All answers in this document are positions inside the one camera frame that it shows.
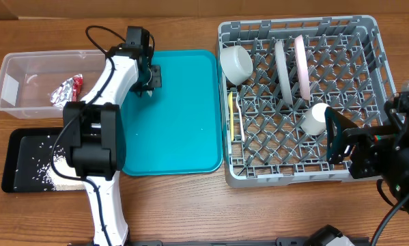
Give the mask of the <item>silver foil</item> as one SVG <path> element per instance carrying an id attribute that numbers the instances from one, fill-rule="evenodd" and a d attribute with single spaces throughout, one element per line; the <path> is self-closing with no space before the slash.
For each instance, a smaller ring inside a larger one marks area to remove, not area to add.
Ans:
<path id="1" fill-rule="evenodd" d="M 73 101 L 74 94 L 74 79 L 69 78 L 65 80 L 53 93 L 51 94 L 50 102 L 54 107 L 64 107 L 66 103 Z"/>

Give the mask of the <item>grey plate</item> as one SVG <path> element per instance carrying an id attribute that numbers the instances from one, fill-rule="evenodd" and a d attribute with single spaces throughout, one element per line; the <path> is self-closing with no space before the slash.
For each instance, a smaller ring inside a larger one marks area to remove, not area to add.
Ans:
<path id="1" fill-rule="evenodd" d="M 277 40 L 274 46 L 274 56 L 283 100 L 288 105 L 293 105 L 290 80 L 285 60 L 285 51 L 283 48 L 283 41 Z"/>

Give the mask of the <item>red wrapper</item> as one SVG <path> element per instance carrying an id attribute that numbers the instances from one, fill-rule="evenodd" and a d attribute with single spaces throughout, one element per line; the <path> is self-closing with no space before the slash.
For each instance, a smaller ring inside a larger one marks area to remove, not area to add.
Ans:
<path id="1" fill-rule="evenodd" d="M 72 101 L 77 101 L 78 95 L 81 93 L 81 88 L 83 85 L 83 75 L 74 75 L 72 81 Z"/>

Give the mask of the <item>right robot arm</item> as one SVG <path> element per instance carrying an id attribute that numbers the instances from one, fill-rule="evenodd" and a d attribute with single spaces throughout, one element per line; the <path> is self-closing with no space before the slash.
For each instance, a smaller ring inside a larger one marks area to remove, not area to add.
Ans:
<path id="1" fill-rule="evenodd" d="M 339 164 L 349 157 L 351 177 L 378 177 L 378 193 L 391 206 L 371 245 L 377 244 L 397 211 L 409 215 L 409 92 L 394 95 L 385 102 L 384 111 L 389 124 L 361 128 L 332 107 L 325 110 L 328 163 Z"/>

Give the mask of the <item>grey bowl with rice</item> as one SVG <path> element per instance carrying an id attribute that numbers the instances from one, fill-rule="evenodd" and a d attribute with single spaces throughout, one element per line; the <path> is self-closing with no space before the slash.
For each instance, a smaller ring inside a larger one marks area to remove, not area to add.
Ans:
<path id="1" fill-rule="evenodd" d="M 219 55 L 222 71 L 235 86 L 244 83 L 253 74 L 253 62 L 242 46 L 223 48 Z"/>

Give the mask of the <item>yellow plastic fork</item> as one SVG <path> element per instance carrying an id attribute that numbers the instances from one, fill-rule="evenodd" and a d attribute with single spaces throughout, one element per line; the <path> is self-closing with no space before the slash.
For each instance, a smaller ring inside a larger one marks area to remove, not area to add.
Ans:
<path id="1" fill-rule="evenodd" d="M 230 92 L 227 97 L 228 107 L 229 107 L 229 129 L 230 129 L 230 139 L 234 140 L 234 105 L 233 105 L 233 92 Z"/>

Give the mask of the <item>white cup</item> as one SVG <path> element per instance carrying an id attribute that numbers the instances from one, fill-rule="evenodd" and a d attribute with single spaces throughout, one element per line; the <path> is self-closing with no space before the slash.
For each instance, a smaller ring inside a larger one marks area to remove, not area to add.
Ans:
<path id="1" fill-rule="evenodd" d="M 325 110 L 329 107 L 326 103 L 319 102 L 312 106 L 305 114 L 305 120 L 300 125 L 301 129 L 309 135 L 320 135 L 326 130 Z"/>

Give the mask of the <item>white plastic fork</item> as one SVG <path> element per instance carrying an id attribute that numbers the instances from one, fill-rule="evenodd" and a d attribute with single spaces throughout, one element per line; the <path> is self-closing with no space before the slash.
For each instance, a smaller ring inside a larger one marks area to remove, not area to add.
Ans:
<path id="1" fill-rule="evenodd" d="M 244 124 L 243 124 L 243 119 L 242 119 L 242 110 L 241 110 L 241 107 L 240 107 L 239 93 L 236 94 L 235 104 L 236 104 L 236 109 L 237 109 L 238 115 L 239 115 L 241 141 L 244 142 L 245 141 Z"/>

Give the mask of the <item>pink plate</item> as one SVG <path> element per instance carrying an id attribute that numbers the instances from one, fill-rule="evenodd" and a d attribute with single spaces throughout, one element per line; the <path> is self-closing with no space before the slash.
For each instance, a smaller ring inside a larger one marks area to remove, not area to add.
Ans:
<path id="1" fill-rule="evenodd" d="M 294 50 L 296 58 L 296 66 L 298 73 L 298 82 L 300 86 L 300 95 L 304 100 L 310 99 L 310 81 L 307 66 L 307 58 L 305 53 L 305 45 L 302 35 L 299 35 L 294 40 Z"/>

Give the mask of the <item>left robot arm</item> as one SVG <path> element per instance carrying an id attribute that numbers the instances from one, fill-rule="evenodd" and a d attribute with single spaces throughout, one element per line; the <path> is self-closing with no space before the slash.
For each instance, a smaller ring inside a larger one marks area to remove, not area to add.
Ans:
<path id="1" fill-rule="evenodd" d="M 78 102 L 64 106 L 58 142 L 68 165 L 85 187 L 94 222 L 92 245 L 127 245 L 119 177 L 126 162 L 126 138 L 120 109 L 129 92 L 153 92 L 161 86 L 152 65 L 154 46 L 119 44 L 105 52 L 100 77 Z"/>

